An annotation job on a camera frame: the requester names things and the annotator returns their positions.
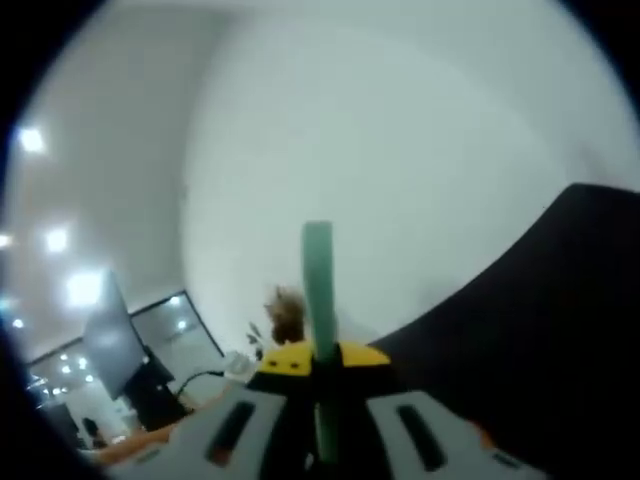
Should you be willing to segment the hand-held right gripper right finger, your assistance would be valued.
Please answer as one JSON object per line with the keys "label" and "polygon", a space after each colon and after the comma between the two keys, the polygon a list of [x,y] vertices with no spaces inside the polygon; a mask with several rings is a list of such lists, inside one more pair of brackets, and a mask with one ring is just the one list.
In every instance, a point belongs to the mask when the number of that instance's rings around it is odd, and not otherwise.
{"label": "hand-held right gripper right finger", "polygon": [[472,422],[408,389],[388,356],[354,343],[333,349],[333,467],[344,479],[543,479],[486,449]]}

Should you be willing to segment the person's right hand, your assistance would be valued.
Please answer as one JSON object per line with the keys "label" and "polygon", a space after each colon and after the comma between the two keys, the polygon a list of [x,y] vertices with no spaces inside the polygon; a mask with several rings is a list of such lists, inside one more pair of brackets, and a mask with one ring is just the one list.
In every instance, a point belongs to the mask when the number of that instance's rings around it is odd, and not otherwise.
{"label": "person's right hand", "polygon": [[496,447],[495,442],[492,437],[489,435],[489,432],[485,430],[480,424],[476,422],[472,422],[471,425],[475,428],[477,433],[480,436],[481,444],[486,449],[494,449]]}

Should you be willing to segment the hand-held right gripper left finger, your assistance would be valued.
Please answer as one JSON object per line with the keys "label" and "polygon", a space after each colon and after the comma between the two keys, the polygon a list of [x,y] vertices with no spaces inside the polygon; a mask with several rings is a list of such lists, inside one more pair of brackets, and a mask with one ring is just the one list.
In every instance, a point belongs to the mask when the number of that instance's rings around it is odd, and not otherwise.
{"label": "hand-held right gripper left finger", "polygon": [[191,414],[165,444],[107,469],[109,479],[307,479],[316,454],[313,420],[294,396],[230,388]]}

